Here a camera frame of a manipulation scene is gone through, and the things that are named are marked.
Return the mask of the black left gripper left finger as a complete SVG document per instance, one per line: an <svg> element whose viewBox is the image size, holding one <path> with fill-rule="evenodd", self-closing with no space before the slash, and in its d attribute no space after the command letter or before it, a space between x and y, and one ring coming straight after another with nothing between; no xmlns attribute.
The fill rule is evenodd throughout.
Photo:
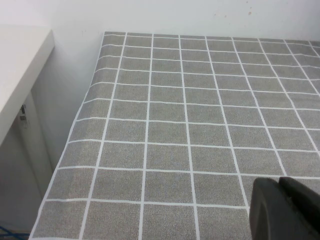
<svg viewBox="0 0 320 240"><path fill-rule="evenodd" d="M303 215L270 178L259 177L253 182L249 224L253 240L308 239Z"/></svg>

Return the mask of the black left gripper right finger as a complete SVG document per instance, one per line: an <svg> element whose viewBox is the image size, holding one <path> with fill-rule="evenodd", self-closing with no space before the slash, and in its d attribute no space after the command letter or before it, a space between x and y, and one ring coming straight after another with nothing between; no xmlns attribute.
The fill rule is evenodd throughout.
<svg viewBox="0 0 320 240"><path fill-rule="evenodd" d="M320 195L291 177L280 177L278 181L315 240L320 239Z"/></svg>

